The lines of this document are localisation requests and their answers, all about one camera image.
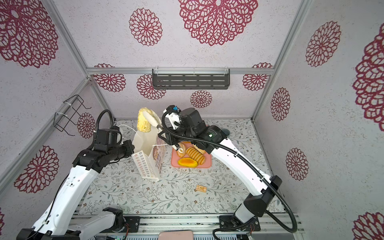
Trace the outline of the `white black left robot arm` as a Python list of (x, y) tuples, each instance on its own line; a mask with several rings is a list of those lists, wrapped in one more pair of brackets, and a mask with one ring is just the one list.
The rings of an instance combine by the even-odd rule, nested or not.
[(94, 179), (108, 164), (130, 157), (135, 147), (130, 140), (106, 149), (81, 151), (63, 180), (54, 200), (32, 228), (21, 229), (18, 240), (88, 240), (104, 230), (120, 232), (126, 226), (122, 210), (105, 208), (79, 225), (70, 221)]

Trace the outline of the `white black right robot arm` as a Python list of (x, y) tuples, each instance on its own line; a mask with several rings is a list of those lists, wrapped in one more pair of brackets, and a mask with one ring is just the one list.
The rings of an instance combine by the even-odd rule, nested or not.
[[(287, 202), (278, 193), (282, 180), (278, 176), (269, 176), (259, 170), (233, 145), (225, 133), (216, 126), (204, 127), (199, 135), (191, 135), (188, 129), (178, 126), (176, 129), (168, 128), (165, 124), (157, 125), (160, 130), (159, 137), (170, 146), (178, 146), (180, 142), (187, 141), (197, 144), (206, 152), (224, 163), (244, 183), (249, 195), (235, 211), (231, 226), (220, 228), (221, 232), (244, 230), (256, 218), (267, 214), (278, 225), (289, 233), (296, 233), (298, 223)], [(273, 198), (278, 198), (292, 222), (288, 227), (274, 214), (268, 211), (268, 206)]]

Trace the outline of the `white printed paper bag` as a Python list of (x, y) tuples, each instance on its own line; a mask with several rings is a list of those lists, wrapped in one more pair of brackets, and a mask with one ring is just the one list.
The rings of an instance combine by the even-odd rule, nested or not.
[(124, 124), (120, 124), (119, 128), (124, 137), (128, 131), (135, 133), (132, 141), (135, 151), (131, 157), (141, 177), (158, 182), (167, 151), (167, 145), (158, 137), (158, 129), (151, 127), (150, 132), (144, 133)]

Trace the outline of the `yellow corn-shaped bread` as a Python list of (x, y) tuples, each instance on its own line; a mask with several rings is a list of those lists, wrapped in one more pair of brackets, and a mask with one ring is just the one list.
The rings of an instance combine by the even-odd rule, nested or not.
[(151, 114), (152, 111), (147, 108), (141, 108), (138, 113), (138, 122), (137, 122), (137, 130), (143, 133), (148, 133), (152, 129), (152, 125), (145, 118), (144, 113)]

